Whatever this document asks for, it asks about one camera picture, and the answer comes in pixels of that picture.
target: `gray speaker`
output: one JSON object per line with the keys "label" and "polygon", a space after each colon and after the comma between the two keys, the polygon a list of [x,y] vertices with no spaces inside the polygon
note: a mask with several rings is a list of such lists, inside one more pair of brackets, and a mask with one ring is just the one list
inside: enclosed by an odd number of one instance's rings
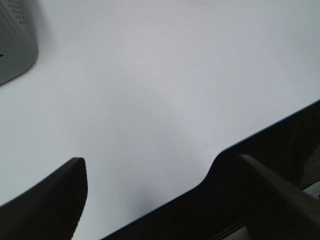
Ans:
{"label": "gray speaker", "polygon": [[24,1],[0,0],[0,84],[28,70],[37,56],[36,36]]}

